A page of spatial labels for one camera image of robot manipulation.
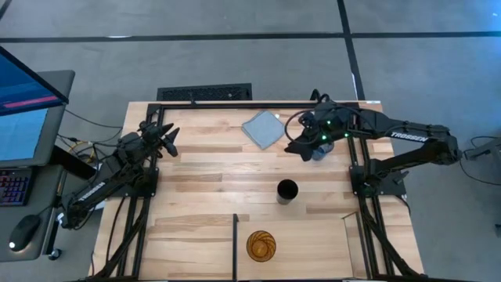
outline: monitor screen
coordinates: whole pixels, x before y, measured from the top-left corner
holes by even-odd
[[[67,102],[67,97],[0,47],[0,116]]]

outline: wooden table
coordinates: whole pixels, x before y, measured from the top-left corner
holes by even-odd
[[[139,127],[148,103],[151,102],[129,103],[125,133]],[[382,110],[379,102],[358,103],[360,107]],[[269,111],[279,114],[285,123],[298,110]],[[268,149],[260,150],[241,129],[257,112],[259,110],[248,109],[165,111],[164,123],[174,122],[181,128],[175,140],[179,155],[164,157],[157,163],[160,179],[150,205],[140,279],[231,280],[233,213],[240,218],[238,279],[362,278],[366,275],[363,259],[355,255],[356,249],[360,249],[360,239],[353,215],[359,210],[359,203],[351,191],[348,175],[351,160],[346,139],[336,142],[333,152],[320,162],[303,162],[298,155],[286,154],[283,151],[289,142],[286,136]],[[292,136],[301,130],[296,121],[290,123]],[[371,158],[393,156],[388,138],[368,141],[368,147]],[[294,180],[300,190],[297,198],[286,206],[276,203],[276,185],[283,179]],[[94,250],[96,269],[104,265],[111,223],[119,202],[120,199],[106,202]],[[422,272],[407,207],[391,196],[380,197],[380,202],[388,239],[411,267]],[[123,237],[127,206],[128,200],[118,216],[112,253]],[[285,243],[285,234],[277,234],[285,239],[280,241],[277,237],[276,257],[269,262],[254,262],[242,244],[248,233],[259,226],[272,229],[270,233],[279,233],[280,229],[273,226],[282,226],[302,238],[294,242],[308,241],[312,236],[308,230],[314,228],[312,226],[322,234],[312,240],[318,243],[303,246],[303,251],[289,255],[280,253],[280,246],[287,249],[287,244],[292,243]],[[375,242],[383,273],[380,245]],[[315,249],[318,255],[312,254]],[[134,250],[135,242],[128,253],[126,274],[132,270]]]

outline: computer mouse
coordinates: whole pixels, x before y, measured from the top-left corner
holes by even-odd
[[[40,216],[26,215],[17,223],[10,234],[9,248],[13,251],[23,250],[33,238],[35,231],[40,225]]]

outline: concrete floor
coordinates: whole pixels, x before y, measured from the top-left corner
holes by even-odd
[[[345,0],[352,32],[499,31],[498,1]],[[0,38],[236,32],[340,32],[332,0],[13,0]],[[499,135],[501,38],[355,39],[367,99],[390,117],[449,126],[461,149]],[[217,42],[2,44],[37,71],[76,71],[73,112],[108,125],[127,103],[154,100],[158,87],[250,82],[254,99],[306,99],[313,88],[355,99],[343,39]],[[60,133],[105,139],[113,130],[65,115]],[[394,142],[395,153],[415,144]],[[466,161],[501,183],[488,157]],[[414,168],[405,180],[417,243],[432,277],[498,281],[501,187],[468,179],[455,164]],[[0,264],[0,281],[63,281],[88,270],[99,215],[56,240],[64,256]]]

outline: gray towel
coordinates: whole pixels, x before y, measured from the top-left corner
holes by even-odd
[[[278,141],[284,133],[282,122],[267,110],[243,123],[242,130],[261,150]]]

